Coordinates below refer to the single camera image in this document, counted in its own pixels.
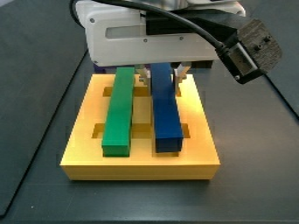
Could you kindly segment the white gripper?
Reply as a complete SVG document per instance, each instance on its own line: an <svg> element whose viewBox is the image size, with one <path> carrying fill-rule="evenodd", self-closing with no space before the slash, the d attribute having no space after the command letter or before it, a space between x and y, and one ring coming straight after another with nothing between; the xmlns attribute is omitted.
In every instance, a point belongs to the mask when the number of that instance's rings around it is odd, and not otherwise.
<svg viewBox="0 0 299 224"><path fill-rule="evenodd" d="M152 22L152 12L115 6L111 2L74 0L75 22L86 30L88 55L100 67L135 65L139 80L150 87L144 64L182 62L174 69L174 89L187 79L191 62L218 58L213 44L200 34L170 18Z"/></svg>

